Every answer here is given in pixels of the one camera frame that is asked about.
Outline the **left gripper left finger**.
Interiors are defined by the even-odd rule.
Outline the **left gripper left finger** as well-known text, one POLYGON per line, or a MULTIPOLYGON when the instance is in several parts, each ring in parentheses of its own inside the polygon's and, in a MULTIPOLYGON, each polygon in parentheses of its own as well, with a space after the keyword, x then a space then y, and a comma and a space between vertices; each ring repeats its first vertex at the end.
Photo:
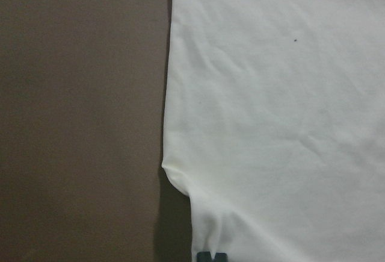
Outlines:
POLYGON ((213 262, 210 252, 198 252, 196 255, 196 262, 213 262))

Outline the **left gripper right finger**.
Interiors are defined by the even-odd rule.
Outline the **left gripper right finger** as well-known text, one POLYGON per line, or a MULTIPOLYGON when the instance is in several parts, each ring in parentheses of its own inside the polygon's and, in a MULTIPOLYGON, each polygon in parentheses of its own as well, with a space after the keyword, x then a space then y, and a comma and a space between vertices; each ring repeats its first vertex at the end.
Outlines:
POLYGON ((214 257, 214 262, 228 262, 227 254, 223 252, 217 252, 214 257))

